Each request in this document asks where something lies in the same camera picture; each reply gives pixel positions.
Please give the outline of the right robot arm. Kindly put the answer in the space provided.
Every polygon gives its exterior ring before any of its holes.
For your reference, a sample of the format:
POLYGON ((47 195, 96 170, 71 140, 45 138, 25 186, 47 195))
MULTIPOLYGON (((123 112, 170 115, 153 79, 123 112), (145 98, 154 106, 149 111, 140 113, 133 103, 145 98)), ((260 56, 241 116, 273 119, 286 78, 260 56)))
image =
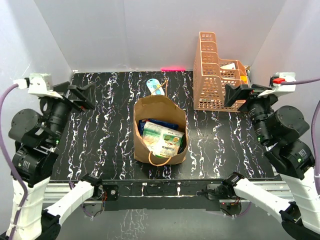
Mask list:
POLYGON ((258 142, 266 148, 269 160, 286 182, 293 200, 278 197, 255 185, 238 172, 222 183, 203 190, 208 199, 246 199, 279 221, 296 240, 317 240, 320 237, 320 185, 316 181, 317 160, 310 147, 300 140, 309 124, 296 107, 285 105, 277 110, 282 85, 225 86, 224 106, 242 100, 240 112, 247 112, 258 142))

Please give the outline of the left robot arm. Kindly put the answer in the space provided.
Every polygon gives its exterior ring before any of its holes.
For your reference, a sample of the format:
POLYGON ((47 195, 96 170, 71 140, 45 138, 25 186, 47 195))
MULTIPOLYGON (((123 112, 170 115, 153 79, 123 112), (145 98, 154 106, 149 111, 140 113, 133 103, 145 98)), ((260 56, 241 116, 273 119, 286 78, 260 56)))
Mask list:
POLYGON ((49 207, 44 196, 54 164, 59 156, 57 146, 72 111, 95 108, 95 85, 84 87, 64 82, 42 86, 27 77, 16 81, 13 89, 29 89, 40 103, 40 111, 25 108, 11 120, 8 133, 15 143, 10 157, 4 144, 0 148, 10 168, 13 184, 13 205, 9 227, 3 240, 54 240, 65 220, 86 200, 99 200, 104 195, 100 178, 86 174, 70 191, 49 207))

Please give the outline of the green Chuba cassava chips bag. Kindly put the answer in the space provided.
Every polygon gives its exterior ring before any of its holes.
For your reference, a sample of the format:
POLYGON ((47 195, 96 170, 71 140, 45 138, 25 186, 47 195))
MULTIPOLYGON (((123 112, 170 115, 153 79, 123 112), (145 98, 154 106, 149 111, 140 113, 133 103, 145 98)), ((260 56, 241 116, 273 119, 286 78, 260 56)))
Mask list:
POLYGON ((159 158, 169 158, 178 154, 184 136, 183 132, 147 121, 142 140, 153 155, 159 158))

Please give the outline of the white card in organizer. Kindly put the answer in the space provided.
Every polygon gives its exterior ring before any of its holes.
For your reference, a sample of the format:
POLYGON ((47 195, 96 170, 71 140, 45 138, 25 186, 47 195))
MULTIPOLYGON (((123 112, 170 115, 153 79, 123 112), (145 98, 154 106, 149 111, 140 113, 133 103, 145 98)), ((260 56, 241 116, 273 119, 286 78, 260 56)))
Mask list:
POLYGON ((219 67, 223 70, 236 70, 237 66, 234 62, 223 62, 219 64, 219 67))

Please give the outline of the orange plastic file organizer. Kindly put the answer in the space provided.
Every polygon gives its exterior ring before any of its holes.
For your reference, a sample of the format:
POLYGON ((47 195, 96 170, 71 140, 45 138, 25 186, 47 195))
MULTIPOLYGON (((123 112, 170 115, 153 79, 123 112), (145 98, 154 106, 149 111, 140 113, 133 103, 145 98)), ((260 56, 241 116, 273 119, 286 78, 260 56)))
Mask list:
POLYGON ((222 59, 214 32, 199 32, 193 63, 193 108, 198 111, 237 112, 234 103, 224 107, 225 85, 248 85, 246 67, 234 59, 222 59), (235 63, 237 69, 225 70, 220 63, 235 63))

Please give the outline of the brown paper bag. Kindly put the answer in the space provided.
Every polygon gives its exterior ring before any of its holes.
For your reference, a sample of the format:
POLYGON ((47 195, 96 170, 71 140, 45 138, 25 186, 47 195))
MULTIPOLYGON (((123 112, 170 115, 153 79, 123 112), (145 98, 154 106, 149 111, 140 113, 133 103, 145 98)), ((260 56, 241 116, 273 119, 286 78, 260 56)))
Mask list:
POLYGON ((168 97, 168 82, 147 80, 150 95, 133 107, 134 159, 155 167, 183 163, 189 144, 187 114, 168 97))

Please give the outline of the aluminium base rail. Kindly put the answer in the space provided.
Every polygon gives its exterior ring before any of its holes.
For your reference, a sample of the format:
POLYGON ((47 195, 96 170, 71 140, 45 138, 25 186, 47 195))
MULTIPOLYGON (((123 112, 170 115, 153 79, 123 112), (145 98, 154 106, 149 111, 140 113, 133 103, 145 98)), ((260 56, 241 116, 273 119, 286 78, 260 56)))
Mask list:
MULTIPOLYGON (((289 201, 294 200, 290 188, 284 181, 250 181, 255 186, 289 201)), ((107 194, 107 201, 120 201, 124 198, 197 198, 202 191, 214 190, 221 179, 161 179, 161 180, 104 180, 103 192, 107 194)), ((50 182, 44 193, 44 203, 54 204, 67 193, 70 186, 67 182, 50 182)))

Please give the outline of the blue Burts chips bag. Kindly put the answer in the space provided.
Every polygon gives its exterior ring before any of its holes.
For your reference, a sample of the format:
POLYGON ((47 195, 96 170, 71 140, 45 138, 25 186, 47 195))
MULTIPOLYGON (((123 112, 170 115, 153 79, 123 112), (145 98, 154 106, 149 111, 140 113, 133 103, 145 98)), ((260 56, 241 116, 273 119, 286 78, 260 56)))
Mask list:
POLYGON ((143 135, 144 127, 145 127, 145 124, 147 122, 151 122, 153 124, 157 124, 157 125, 160 125, 162 127, 166 127, 166 128, 169 128, 169 129, 172 129, 172 130, 176 130, 176 131, 179 128, 178 124, 169 123, 169 122, 166 122, 166 121, 161 121, 161 120, 157 120, 157 119, 153 119, 153 118, 141 119, 141 120, 138 121, 138 125, 137 125, 138 132, 139 132, 139 134, 141 136, 143 135))

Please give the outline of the blue correction tape blister pack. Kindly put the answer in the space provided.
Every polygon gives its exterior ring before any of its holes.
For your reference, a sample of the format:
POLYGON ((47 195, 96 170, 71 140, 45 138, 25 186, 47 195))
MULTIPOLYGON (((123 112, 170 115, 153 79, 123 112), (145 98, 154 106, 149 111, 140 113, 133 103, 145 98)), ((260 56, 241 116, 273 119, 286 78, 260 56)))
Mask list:
POLYGON ((159 80, 155 78, 151 78, 146 81, 146 86, 149 89, 152 96, 154 95, 165 95, 165 92, 162 88, 162 85, 160 84, 159 80))

